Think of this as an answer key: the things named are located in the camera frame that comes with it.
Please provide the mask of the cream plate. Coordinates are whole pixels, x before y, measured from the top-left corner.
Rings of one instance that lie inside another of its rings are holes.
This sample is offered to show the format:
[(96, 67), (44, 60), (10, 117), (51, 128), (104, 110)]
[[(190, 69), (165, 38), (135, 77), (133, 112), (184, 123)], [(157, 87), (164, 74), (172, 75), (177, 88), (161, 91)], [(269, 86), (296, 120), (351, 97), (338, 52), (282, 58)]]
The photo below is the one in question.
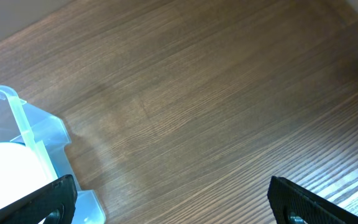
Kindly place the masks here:
[(0, 209), (54, 179), (31, 148), (20, 143), (0, 142)]

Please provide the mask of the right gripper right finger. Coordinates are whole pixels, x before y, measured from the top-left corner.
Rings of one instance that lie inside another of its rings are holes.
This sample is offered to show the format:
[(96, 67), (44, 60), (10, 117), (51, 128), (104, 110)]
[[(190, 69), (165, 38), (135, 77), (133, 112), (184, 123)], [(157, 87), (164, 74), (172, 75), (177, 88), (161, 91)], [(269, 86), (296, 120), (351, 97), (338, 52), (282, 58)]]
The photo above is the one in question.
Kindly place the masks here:
[(267, 198), (279, 224), (358, 224), (358, 216), (284, 177), (270, 179)]

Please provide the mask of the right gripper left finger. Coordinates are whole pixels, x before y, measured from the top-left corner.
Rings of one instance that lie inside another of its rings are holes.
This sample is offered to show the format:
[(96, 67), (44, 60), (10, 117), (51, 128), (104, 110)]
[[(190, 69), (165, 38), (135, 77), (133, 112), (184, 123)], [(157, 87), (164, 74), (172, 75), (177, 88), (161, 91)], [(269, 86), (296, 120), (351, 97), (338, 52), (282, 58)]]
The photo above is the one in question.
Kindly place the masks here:
[(73, 176), (64, 175), (0, 209), (0, 224), (71, 224), (77, 196)]

